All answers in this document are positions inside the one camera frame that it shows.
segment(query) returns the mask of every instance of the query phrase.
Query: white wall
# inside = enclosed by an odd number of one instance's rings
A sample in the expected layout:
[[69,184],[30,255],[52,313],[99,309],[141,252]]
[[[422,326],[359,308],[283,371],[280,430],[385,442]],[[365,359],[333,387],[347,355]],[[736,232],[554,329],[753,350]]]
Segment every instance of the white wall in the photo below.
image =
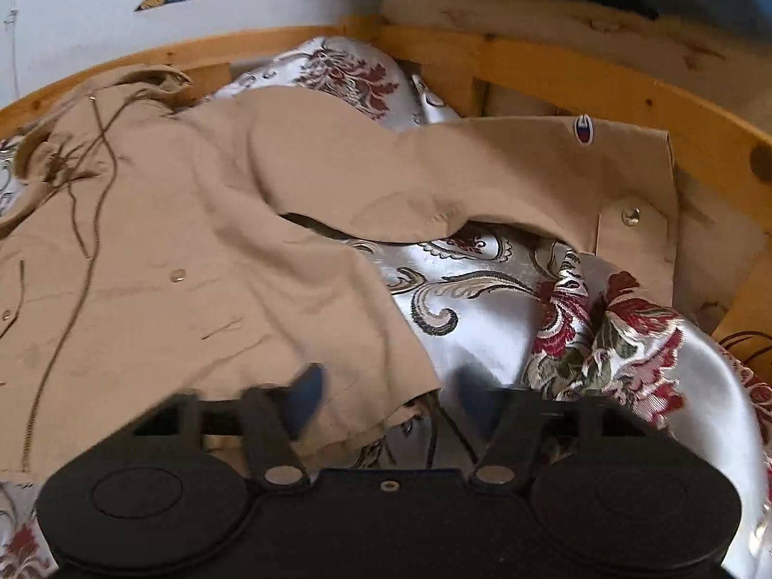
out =
[[[67,75],[156,45],[239,30],[326,24],[376,12],[381,0],[191,0],[134,12],[142,0],[15,0],[18,86],[24,96]],[[0,0],[0,19],[10,0]],[[0,106],[13,95],[9,33],[0,30]]]

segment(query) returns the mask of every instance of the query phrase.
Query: champion logo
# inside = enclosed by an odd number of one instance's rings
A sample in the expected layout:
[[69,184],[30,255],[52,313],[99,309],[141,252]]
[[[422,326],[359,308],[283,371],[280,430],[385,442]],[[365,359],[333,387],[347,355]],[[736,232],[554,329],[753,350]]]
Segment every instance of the champion logo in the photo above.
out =
[[582,146],[589,146],[592,143],[593,129],[589,115],[579,115],[574,122],[574,135]]

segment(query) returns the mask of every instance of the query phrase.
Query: round black cover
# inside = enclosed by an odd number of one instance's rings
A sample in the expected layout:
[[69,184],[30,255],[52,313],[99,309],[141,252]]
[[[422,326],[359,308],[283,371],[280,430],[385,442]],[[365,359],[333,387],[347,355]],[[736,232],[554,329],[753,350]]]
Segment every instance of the round black cover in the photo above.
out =
[[539,476],[532,506],[557,543],[589,561],[678,570],[722,556],[740,522],[732,484],[690,462],[600,465],[573,455]]
[[206,454],[168,462],[70,463],[41,490],[37,513],[59,558],[104,570],[194,559],[241,521],[246,483]]

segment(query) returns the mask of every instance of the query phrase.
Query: beige jacket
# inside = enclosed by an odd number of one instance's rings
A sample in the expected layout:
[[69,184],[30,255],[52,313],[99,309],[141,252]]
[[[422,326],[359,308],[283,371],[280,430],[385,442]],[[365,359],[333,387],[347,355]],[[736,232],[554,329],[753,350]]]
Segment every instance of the beige jacket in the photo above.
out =
[[[375,241],[521,224],[630,269],[667,301],[677,204],[665,133],[573,118],[403,134],[341,100],[265,88],[174,115],[163,66],[107,72],[27,136],[0,218],[0,476],[43,479],[168,394],[234,398],[327,368],[297,448],[382,435],[439,384],[377,269],[282,218]],[[100,137],[98,111],[106,131]],[[637,207],[628,227],[621,209]]]

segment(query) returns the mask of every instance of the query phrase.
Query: gold snap button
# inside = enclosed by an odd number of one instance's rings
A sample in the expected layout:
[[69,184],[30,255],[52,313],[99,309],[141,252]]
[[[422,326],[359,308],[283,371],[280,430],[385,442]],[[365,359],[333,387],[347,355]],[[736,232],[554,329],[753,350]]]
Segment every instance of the gold snap button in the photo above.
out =
[[622,212],[622,221],[625,226],[635,226],[641,221],[641,210],[637,207],[630,207]]

